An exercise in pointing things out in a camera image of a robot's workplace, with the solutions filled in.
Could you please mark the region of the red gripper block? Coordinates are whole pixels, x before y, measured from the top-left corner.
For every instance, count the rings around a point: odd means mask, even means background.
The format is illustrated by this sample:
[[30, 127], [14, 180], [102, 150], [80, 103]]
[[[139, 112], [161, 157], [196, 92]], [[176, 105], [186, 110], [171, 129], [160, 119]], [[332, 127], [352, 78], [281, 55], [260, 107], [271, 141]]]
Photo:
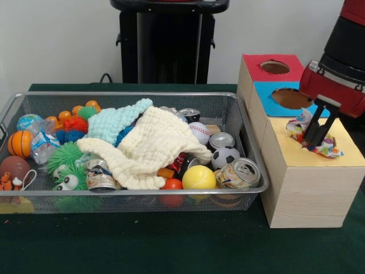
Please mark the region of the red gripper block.
[[317, 109], [303, 136], [306, 142], [312, 142], [314, 146], [322, 144], [339, 111], [353, 118], [364, 113], [364, 82], [343, 79], [322, 68], [315, 60], [311, 60], [305, 67], [299, 92], [311, 100], [319, 98], [337, 106], [329, 108], [330, 115], [325, 124], [320, 126], [318, 120], [325, 105], [323, 102], [315, 102]]

